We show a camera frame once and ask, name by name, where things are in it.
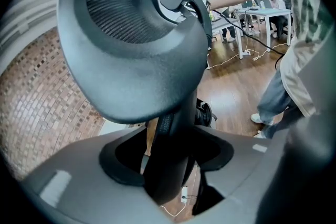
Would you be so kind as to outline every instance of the white shoe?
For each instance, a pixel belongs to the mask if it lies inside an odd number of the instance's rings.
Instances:
[[[264,122],[260,119],[260,115],[259,115],[259,113],[252,114],[252,115],[251,115],[251,120],[252,120],[253,122],[255,122],[255,123],[263,123],[263,124],[265,124],[265,125],[273,125],[273,123],[274,123],[274,120],[272,120],[272,121],[271,121],[270,123],[268,123],[268,124],[264,123]]]
[[[259,35],[260,34],[260,31],[259,30],[256,30],[254,28],[252,28],[252,33],[256,34],[256,35]]]
[[[262,131],[258,131],[258,133],[253,136],[254,138],[262,138],[262,139],[266,139],[267,137],[265,137],[265,135],[263,134]]]
[[[229,38],[227,39],[227,42],[233,42],[233,41],[235,41],[235,40],[236,40],[235,37],[229,37]]]

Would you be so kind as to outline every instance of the laptop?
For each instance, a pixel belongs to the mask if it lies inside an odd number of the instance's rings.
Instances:
[[[265,8],[273,8],[270,0],[257,0],[257,3],[258,3],[260,8],[263,7],[262,4],[261,4],[262,2],[264,3]]]
[[[253,7],[253,2],[252,2],[252,0],[248,0],[248,1],[242,2],[241,5],[242,5],[243,8],[251,8],[251,7]]]

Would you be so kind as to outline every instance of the table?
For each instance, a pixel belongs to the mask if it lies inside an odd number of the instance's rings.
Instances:
[[[240,27],[240,21],[239,19],[232,19],[232,18],[228,18],[228,20],[239,26]],[[213,23],[211,23],[212,25],[212,34],[217,34],[220,30],[224,29],[224,28],[228,28],[230,26],[233,26],[232,24],[228,23],[224,18],[221,18],[218,21],[215,21]],[[237,39],[237,43],[238,43],[238,53],[239,53],[239,58],[242,59],[243,58],[243,49],[241,47],[241,43],[242,43],[242,39],[241,39],[241,35],[243,34],[239,28],[235,27],[236,30],[236,39]]]
[[[258,28],[260,31],[260,20],[259,17],[263,16],[266,22],[266,36],[267,42],[266,45],[268,47],[271,46],[271,30],[270,30],[270,22],[269,18],[274,16],[287,16],[288,18],[288,35],[287,35],[287,45],[290,46],[290,34],[291,34],[291,10],[290,9],[275,9],[275,8],[261,8],[259,10],[250,10],[250,9],[240,9],[236,11],[236,14],[245,14],[246,15],[255,15],[257,16],[258,21]]]

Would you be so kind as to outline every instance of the brick wall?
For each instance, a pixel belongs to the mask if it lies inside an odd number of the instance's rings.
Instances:
[[[56,28],[0,77],[1,148],[19,179],[69,143],[98,135],[102,124],[67,68]]]

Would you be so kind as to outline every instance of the wooden floor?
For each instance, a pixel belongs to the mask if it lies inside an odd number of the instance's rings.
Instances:
[[[266,43],[265,23],[262,24],[261,34],[256,38]],[[271,46],[286,43],[287,36],[283,39],[275,40],[271,38]],[[242,37],[243,49],[246,47],[246,37]],[[287,45],[281,45],[277,48],[279,52],[286,52]],[[266,50],[258,42],[249,39],[248,49],[258,51],[261,55]],[[250,116],[257,112],[257,104],[265,91],[269,81],[275,74],[275,62],[279,55],[275,52],[267,52],[257,61],[253,57],[258,53],[251,51],[252,56],[244,56],[242,60],[235,57],[231,61],[221,66],[205,70],[202,80],[198,86],[197,96],[210,104],[213,113],[218,117],[216,129],[230,132],[238,135],[253,136],[262,128],[250,120]],[[210,66],[218,65],[238,54],[236,42],[225,44],[221,42],[219,36],[213,43],[213,49],[209,52],[208,61]],[[148,146],[150,146],[157,121],[154,120],[149,125]],[[188,195],[197,195],[199,186],[199,168],[195,166],[189,180]],[[167,214],[174,222],[182,222],[192,218],[192,208],[195,199],[188,199],[186,208],[176,217]],[[164,205],[172,214],[177,214],[182,208],[181,193],[172,201]]]

